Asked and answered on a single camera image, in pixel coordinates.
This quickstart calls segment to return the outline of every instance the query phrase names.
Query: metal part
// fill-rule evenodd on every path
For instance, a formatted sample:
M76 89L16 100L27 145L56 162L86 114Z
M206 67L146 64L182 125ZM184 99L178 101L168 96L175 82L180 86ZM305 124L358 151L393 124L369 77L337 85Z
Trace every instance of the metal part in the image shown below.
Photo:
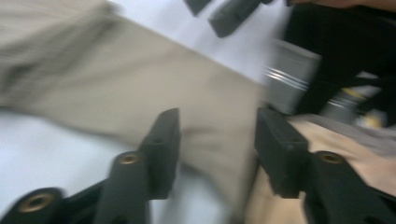
M52 202L52 200L52 194L40 193L22 202L18 210L22 213L35 212L45 208Z

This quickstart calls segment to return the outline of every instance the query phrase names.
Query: khaki cloth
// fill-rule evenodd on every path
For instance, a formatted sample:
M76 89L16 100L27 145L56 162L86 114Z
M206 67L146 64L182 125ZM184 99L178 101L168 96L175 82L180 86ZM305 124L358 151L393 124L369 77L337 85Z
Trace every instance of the khaki cloth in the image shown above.
M12 31L18 36L28 31L28 38L11 41L6 48L8 58L18 60L11 60L14 64L0 74L4 87L0 104L80 131L112 136L131 147L140 144L162 111L178 107L181 161L210 177L235 213L242 215L262 86L131 21L109 15L107 7L99 7L100 0L63 2L84 5L84 13L74 7L61 10L63 5L52 0L6 1L0 25L9 12L18 18L11 20L17 24L28 20L20 13L26 2L24 10L33 10L32 15L44 10L49 18L38 16L34 25L42 28L40 32L30 31L32 24L24 27L27 30ZM52 11L57 7L59 14ZM62 16L64 20L50 20ZM48 20L49 26L41 24ZM96 35L87 35L92 26ZM70 35L75 31L81 39ZM31 48L19 48L22 43ZM12 70L26 64L32 66L19 73Z

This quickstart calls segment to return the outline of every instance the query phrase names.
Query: black plastic tab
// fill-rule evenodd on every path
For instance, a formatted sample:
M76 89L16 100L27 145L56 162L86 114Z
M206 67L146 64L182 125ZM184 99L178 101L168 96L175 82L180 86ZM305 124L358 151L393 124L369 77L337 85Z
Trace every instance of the black plastic tab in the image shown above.
M279 113L259 108L255 148L273 191L283 198L297 198L309 162L306 139Z
M166 199L176 176L180 128L178 109L161 113L139 151L148 158L149 197Z
M212 13L209 23L218 37L230 35L261 2L261 0L229 0Z
M149 223L146 157L141 152L120 154L102 189L94 224Z

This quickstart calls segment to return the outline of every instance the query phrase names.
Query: brass insert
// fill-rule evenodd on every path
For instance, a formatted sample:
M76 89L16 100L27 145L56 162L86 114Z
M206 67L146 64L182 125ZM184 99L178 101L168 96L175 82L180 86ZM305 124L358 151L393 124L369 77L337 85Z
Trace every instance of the brass insert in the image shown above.
M322 153L320 154L320 159L332 164L340 164L343 160L334 154L331 153Z
M52 203L53 195L49 193L41 193L30 197L25 200L19 207L19 211L22 213L30 213L41 210L47 205Z
M135 163L135 162L137 162L137 161L139 161L139 157L136 156L136 155L134 155L134 154L125 155L125 156L123 156L123 157L120 159L120 163L123 164L123 165L126 165L126 164L133 164L133 163Z

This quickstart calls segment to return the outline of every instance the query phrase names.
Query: mounting hole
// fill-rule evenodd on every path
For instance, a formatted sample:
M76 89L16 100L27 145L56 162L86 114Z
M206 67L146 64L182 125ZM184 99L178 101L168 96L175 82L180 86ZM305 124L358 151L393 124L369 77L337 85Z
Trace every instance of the mounting hole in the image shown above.
M53 201L52 194L48 194L48 193L37 194L25 200L21 204L19 211L22 213L35 212L45 208L47 205L52 203L52 201Z
M125 216L118 216L115 217L112 221L111 224L128 224L128 218Z
M364 222L367 224L386 224L384 221L377 217L367 217L364 219Z
M320 154L320 158L323 161L326 161L326 162L332 163L332 164L340 164L341 162L343 162L343 160L341 160L341 158L339 156L331 154L331 153L322 153L322 154Z
M136 156L136 155L134 155L134 154L125 155L125 156L123 156L123 157L120 159L120 163L123 164L123 165L126 165L126 164L133 164L133 163L135 163L135 162L137 162L137 161L139 161L139 157Z

